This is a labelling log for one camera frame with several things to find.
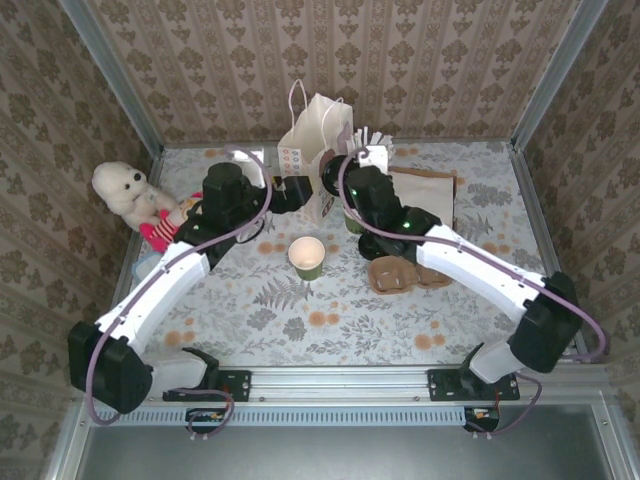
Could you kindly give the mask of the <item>green paper coffee cup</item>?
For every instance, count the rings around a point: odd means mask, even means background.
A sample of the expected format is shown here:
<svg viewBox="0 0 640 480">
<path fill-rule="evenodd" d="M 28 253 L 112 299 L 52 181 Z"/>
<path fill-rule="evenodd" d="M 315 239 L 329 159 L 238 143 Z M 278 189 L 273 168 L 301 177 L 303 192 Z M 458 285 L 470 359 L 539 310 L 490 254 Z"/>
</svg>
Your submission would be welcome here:
<svg viewBox="0 0 640 480">
<path fill-rule="evenodd" d="M 289 247 L 288 258 L 299 277 L 305 281 L 316 280 L 322 272 L 326 250 L 315 237 L 300 237 Z"/>
</svg>

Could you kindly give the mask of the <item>white printed paper bag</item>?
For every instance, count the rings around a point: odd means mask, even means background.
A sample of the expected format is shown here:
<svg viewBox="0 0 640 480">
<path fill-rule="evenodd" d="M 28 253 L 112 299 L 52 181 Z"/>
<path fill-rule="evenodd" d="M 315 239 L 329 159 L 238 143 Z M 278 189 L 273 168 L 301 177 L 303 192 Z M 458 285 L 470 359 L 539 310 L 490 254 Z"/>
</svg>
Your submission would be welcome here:
<svg viewBox="0 0 640 480">
<path fill-rule="evenodd" d="M 343 98 L 333 100 L 320 93 L 302 97 L 304 109 L 291 115 L 291 128 L 277 145 L 278 161 L 283 177 L 309 179 L 311 198 L 303 212 L 320 226 L 334 203 L 322 175 L 330 160 L 347 153 L 346 141 L 354 131 L 353 108 Z"/>
</svg>

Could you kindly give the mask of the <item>stack of black cup lids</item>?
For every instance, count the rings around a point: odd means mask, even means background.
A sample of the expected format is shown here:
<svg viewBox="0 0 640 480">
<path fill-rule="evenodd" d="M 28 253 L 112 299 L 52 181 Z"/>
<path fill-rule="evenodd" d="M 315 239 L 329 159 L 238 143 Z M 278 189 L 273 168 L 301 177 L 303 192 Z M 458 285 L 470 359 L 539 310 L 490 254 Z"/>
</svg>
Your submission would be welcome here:
<svg viewBox="0 0 640 480">
<path fill-rule="evenodd" d="M 360 255 L 368 260 L 373 261 L 387 255 L 384 249 L 377 243 L 376 236 L 365 232 L 358 240 L 358 251 Z"/>
</svg>

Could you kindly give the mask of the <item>paper-wrapped straws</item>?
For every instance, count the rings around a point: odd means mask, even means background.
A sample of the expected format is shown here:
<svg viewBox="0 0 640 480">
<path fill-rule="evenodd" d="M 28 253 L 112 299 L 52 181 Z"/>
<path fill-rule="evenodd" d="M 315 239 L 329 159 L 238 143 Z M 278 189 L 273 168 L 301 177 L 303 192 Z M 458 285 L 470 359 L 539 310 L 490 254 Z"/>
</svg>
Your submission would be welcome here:
<svg viewBox="0 0 640 480">
<path fill-rule="evenodd" d="M 392 151 L 393 137 L 380 131 L 371 131 L 368 126 L 364 126 L 358 128 L 347 141 L 348 152 L 370 146 L 383 146 L 388 151 Z"/>
</svg>

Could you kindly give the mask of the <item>pink striped plush toy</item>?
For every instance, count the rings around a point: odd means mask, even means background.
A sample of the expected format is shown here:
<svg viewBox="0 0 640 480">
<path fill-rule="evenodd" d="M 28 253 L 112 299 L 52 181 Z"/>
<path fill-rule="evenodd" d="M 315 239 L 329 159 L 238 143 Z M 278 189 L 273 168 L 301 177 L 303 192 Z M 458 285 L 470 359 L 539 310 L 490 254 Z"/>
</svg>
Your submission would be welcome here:
<svg viewBox="0 0 640 480">
<path fill-rule="evenodd" d="M 142 237 L 149 243 L 152 250 L 164 253 L 173 242 L 179 228 L 187 221 L 191 213 L 201 211 L 203 194 L 196 192 L 180 202 L 172 210 L 159 211 L 160 222 L 157 225 L 141 223 L 139 230 Z"/>
</svg>

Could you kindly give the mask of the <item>white plush dog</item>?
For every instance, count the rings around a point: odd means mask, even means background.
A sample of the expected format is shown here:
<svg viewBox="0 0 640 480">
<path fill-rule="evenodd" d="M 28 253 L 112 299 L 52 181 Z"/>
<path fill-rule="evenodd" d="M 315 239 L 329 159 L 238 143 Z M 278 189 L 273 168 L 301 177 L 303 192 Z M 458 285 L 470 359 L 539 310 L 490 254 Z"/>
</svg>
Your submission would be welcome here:
<svg viewBox="0 0 640 480">
<path fill-rule="evenodd" d="M 120 161 L 98 165 L 92 186 L 108 209 L 134 231 L 141 224 L 157 225 L 161 210 L 171 211 L 177 206 L 173 197 L 149 184 L 142 171 Z"/>
</svg>

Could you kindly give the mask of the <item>light blue plastic container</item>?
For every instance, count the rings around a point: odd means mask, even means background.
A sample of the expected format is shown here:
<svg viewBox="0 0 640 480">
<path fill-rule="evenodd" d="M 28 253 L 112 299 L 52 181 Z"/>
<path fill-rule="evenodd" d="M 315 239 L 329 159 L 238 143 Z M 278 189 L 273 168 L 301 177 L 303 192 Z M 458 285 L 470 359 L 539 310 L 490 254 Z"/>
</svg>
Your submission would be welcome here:
<svg viewBox="0 0 640 480">
<path fill-rule="evenodd" d="M 140 283 L 148 276 L 160 262 L 162 255 L 158 252 L 150 252 L 142 255 L 132 266 L 132 276 L 136 283 Z"/>
</svg>

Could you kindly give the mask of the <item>grey metal panel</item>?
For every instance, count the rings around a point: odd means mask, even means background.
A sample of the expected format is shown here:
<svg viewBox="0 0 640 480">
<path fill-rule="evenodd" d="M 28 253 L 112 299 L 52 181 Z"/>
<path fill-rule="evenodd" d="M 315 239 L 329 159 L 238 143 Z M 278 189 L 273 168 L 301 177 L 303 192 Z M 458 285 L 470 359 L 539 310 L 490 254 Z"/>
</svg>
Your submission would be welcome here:
<svg viewBox="0 0 640 480">
<path fill-rule="evenodd" d="M 613 480 L 593 415 L 534 408 L 512 431 L 461 427 L 107 427 L 77 480 Z"/>
</svg>

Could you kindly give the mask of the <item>aluminium back rail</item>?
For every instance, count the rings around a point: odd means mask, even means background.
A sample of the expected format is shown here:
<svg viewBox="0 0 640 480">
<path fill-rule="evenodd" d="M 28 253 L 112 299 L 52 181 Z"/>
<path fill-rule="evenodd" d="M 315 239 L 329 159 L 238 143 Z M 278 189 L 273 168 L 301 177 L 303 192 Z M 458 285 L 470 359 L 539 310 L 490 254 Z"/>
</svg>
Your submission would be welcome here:
<svg viewBox="0 0 640 480">
<path fill-rule="evenodd" d="M 395 146 L 400 144 L 424 144 L 424 143 L 479 143 L 479 142 L 499 142 L 511 144 L 512 140 L 509 137 L 489 137 L 489 138 L 402 138 L 394 137 L 392 140 Z M 264 141 L 231 141 L 233 145 L 239 145 L 243 147 L 272 147 L 277 146 L 278 140 L 264 140 Z M 166 143 L 163 145 L 163 149 L 191 149 L 191 148 L 222 148 L 227 145 L 227 142 L 201 142 L 201 143 Z"/>
</svg>

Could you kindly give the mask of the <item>aluminium right side rail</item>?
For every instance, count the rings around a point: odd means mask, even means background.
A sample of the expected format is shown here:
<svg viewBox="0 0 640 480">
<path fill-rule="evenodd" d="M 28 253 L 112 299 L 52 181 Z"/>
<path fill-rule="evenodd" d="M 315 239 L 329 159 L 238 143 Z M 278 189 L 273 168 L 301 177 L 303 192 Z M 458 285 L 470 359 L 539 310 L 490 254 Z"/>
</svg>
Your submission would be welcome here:
<svg viewBox="0 0 640 480">
<path fill-rule="evenodd" d="M 515 240 L 512 241 L 514 253 L 511 254 L 513 260 L 510 260 L 510 262 L 524 270 L 535 272 L 544 277 L 544 279 L 551 280 L 551 277 L 557 272 L 560 272 L 562 267 L 560 266 L 560 262 L 552 244 L 551 235 L 544 218 L 543 210 L 538 199 L 524 153 L 509 142 L 507 142 L 506 146 L 513 174 L 518 186 L 518 193 L 516 195 L 517 203 L 522 205 L 526 214 L 526 219 L 522 222 L 523 224 L 516 225 L 520 228 L 518 235 L 520 235 L 520 233 L 526 234 L 525 236 L 527 238 L 522 240 L 517 236 L 516 238 L 521 241 L 519 246 L 515 245 Z M 556 296 L 564 297 L 567 301 L 578 305 L 577 297 L 575 295 L 573 297 L 569 295 L 570 298 L 567 298 L 565 296 L 567 294 L 564 294 L 559 289 L 560 287 L 547 285 L 547 288 L 554 290 L 554 294 Z M 560 313 L 561 311 L 564 311 L 564 313 L 561 313 L 561 316 L 566 317 L 567 320 L 569 319 L 570 312 L 568 312 L 566 308 L 563 308 L 553 302 L 544 294 L 541 295 L 536 292 L 534 293 L 534 298 L 536 295 L 540 295 L 544 298 L 544 300 L 542 300 L 543 304 L 551 307 L 552 313 Z M 588 360 L 584 359 L 567 358 L 572 356 L 581 356 L 588 353 L 588 349 L 581 332 L 581 328 L 585 326 L 585 323 L 582 321 L 583 319 L 580 316 L 574 316 L 573 318 L 580 320 L 581 324 L 575 332 L 576 335 L 569 342 L 565 352 L 558 360 L 558 365 L 560 365 L 560 363 L 572 363 L 576 365 L 590 363 Z"/>
</svg>

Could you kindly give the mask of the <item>aluminium left frame post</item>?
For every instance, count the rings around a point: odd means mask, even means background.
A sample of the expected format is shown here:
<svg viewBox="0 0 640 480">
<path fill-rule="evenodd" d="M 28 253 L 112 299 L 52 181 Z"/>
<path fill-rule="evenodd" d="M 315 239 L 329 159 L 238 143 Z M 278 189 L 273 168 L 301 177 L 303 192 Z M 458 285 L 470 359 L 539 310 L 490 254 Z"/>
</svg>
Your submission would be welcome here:
<svg viewBox="0 0 640 480">
<path fill-rule="evenodd" d="M 164 142 L 144 108 L 142 97 L 127 76 L 124 62 L 117 58 L 115 48 L 85 0 L 59 0 L 59 3 L 153 159 L 163 149 Z"/>
</svg>

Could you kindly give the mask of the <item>aluminium frame post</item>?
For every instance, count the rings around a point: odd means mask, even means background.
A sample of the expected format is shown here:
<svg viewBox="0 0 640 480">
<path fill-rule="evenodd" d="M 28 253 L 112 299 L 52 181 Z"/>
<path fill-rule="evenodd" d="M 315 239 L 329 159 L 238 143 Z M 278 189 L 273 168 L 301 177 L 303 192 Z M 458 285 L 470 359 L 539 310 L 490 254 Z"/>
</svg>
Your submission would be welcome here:
<svg viewBox="0 0 640 480">
<path fill-rule="evenodd" d="M 551 56 L 548 67 L 511 135 L 515 151 L 523 151 L 558 93 L 608 0 L 580 0 Z"/>
<path fill-rule="evenodd" d="M 59 3 L 153 159 L 163 149 L 164 142 L 144 108 L 142 97 L 127 76 L 124 62 L 117 58 L 115 48 L 85 0 L 59 0 Z"/>
</svg>

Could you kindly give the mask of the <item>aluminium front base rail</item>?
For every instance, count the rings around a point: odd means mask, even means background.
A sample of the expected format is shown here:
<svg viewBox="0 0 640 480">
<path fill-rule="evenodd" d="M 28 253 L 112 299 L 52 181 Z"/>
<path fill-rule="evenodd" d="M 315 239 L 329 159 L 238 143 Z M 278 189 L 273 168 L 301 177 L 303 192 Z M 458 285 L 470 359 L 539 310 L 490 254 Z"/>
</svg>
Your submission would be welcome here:
<svg viewBox="0 0 640 480">
<path fill-rule="evenodd" d="M 400 366 L 249 366 L 248 405 L 424 405 L 431 401 L 429 372 L 442 365 Z M 531 370 L 518 380 L 524 405 L 543 387 L 540 405 L 587 405 L 616 400 L 607 371 L 598 364 L 562 363 L 549 374 Z"/>
</svg>

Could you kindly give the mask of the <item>aluminium right frame post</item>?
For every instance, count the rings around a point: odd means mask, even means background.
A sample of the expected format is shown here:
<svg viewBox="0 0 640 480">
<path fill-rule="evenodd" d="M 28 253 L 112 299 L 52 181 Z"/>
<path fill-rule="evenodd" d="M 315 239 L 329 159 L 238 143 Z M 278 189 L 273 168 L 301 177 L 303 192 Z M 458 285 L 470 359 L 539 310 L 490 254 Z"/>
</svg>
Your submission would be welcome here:
<svg viewBox="0 0 640 480">
<path fill-rule="evenodd" d="M 580 0 L 551 56 L 548 67 L 511 135 L 515 151 L 523 151 L 558 93 L 608 0 Z"/>
</svg>

